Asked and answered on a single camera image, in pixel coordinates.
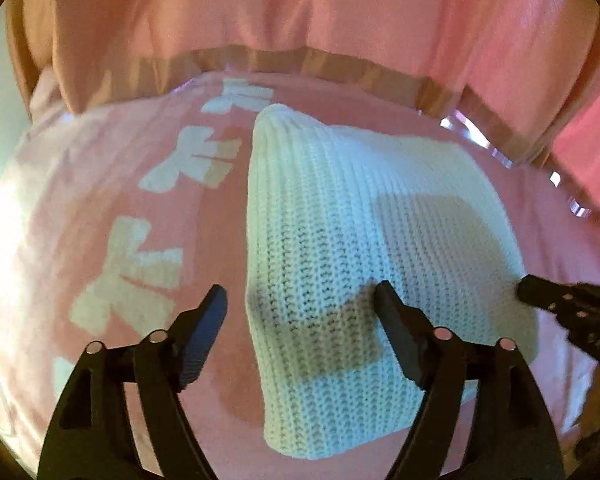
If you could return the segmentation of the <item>white red black knit sweater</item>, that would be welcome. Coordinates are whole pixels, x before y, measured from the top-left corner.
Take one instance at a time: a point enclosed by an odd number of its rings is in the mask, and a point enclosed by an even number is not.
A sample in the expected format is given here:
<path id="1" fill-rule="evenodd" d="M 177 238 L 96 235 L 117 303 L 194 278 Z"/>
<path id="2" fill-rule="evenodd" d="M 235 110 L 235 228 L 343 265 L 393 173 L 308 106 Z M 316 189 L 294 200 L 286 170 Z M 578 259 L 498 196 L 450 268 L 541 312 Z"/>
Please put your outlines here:
<path id="1" fill-rule="evenodd" d="M 382 281 L 464 340 L 538 354 L 512 226 L 456 143 L 271 105 L 254 123 L 246 225 L 264 438 L 280 454 L 320 460 L 411 426 L 422 392 L 376 318 Z"/>

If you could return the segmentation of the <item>pink bow pattern blanket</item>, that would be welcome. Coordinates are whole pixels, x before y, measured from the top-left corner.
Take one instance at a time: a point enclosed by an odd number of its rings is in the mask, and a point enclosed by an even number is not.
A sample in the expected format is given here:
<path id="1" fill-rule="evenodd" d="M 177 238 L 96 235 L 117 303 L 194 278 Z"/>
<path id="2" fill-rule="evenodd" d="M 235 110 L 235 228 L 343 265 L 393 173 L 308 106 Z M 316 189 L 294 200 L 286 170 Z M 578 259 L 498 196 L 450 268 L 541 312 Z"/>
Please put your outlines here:
<path id="1" fill-rule="evenodd" d="M 600 284 L 600 231 L 544 172 L 506 168 L 424 115 L 306 77 L 209 74 L 160 98 L 68 112 L 52 74 L 0 179 L 0 436 L 38 466 L 55 404 L 84 347 L 135 344 L 196 307 L 213 284 L 228 315 L 201 378 L 184 391 L 223 479 L 379 479 L 403 434 L 328 460 L 294 460 L 263 439 L 244 308 L 251 133 L 282 103 L 327 125 L 457 144 L 489 177 L 526 269 Z"/>

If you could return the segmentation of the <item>pink curtain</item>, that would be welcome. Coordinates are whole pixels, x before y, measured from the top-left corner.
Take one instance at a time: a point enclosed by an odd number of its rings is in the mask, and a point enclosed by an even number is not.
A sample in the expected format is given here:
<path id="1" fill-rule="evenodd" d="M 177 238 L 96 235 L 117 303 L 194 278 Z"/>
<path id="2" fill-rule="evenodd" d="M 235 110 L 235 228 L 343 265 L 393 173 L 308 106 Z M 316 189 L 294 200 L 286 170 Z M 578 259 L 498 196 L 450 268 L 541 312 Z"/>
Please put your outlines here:
<path id="1" fill-rule="evenodd" d="M 74 112 L 212 70 L 323 78 L 458 110 L 600 215 L 595 0 L 8 0 L 6 30 L 25 99 L 47 67 Z"/>

